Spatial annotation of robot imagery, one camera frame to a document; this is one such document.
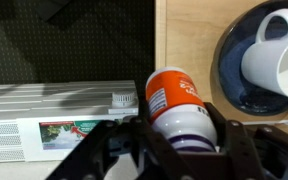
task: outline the white cup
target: white cup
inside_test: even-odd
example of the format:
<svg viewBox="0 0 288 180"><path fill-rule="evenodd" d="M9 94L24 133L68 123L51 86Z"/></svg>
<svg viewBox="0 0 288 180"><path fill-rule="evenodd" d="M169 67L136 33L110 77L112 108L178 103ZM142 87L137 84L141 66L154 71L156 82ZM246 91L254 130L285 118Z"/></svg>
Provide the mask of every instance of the white cup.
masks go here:
<svg viewBox="0 0 288 180"><path fill-rule="evenodd" d="M249 82L288 97L288 32L278 39L265 39L268 23L277 16L288 25L288 9L267 15L257 31L255 44L243 56L241 69Z"/></svg>

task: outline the box label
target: box label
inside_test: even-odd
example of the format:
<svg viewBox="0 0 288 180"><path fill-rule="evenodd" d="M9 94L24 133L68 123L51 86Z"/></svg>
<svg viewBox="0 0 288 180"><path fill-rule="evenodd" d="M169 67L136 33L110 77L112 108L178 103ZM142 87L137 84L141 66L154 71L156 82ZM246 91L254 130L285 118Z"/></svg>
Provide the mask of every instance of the box label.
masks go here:
<svg viewBox="0 0 288 180"><path fill-rule="evenodd" d="M73 149L100 121L41 122L43 149Z"/></svg>

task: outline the mug handle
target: mug handle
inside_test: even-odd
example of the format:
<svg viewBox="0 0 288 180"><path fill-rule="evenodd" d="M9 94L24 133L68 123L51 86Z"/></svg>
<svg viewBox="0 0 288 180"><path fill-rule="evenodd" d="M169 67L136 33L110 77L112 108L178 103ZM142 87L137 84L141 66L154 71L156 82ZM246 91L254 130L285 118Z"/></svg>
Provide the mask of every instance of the mug handle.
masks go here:
<svg viewBox="0 0 288 180"><path fill-rule="evenodd" d="M258 28L257 34L256 34L256 43L261 43L265 41L265 31L267 28L268 23L271 21L271 19L275 16L280 16L282 17L288 26L288 9L280 9L277 11L274 11L267 15L264 20L261 22L260 27ZM283 36L281 39L287 39L288 40L288 32L285 36Z"/></svg>

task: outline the dark blue saucer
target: dark blue saucer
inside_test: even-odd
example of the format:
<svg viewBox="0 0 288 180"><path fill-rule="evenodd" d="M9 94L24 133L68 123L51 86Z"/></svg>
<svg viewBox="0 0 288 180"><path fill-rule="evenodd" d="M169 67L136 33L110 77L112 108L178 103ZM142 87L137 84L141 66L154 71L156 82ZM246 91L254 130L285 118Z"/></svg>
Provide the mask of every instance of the dark blue saucer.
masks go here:
<svg viewBox="0 0 288 180"><path fill-rule="evenodd" d="M228 28L216 48L218 78L224 95L235 108L245 113L267 116L288 110L288 97L251 84L241 72L242 57L255 43L261 21L282 8L288 8L287 0L268 1L251 9ZM266 30L266 38L281 37L286 32L285 21L274 18Z"/></svg>

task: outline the orange can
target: orange can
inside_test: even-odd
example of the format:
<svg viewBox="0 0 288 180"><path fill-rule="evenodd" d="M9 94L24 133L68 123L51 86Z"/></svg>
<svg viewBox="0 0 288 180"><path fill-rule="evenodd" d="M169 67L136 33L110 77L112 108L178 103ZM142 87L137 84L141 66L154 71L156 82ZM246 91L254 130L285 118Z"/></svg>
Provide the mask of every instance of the orange can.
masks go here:
<svg viewBox="0 0 288 180"><path fill-rule="evenodd" d="M177 67L161 68L149 77L146 83L146 100L151 124L163 112L175 106L195 104L205 108L192 79Z"/></svg>

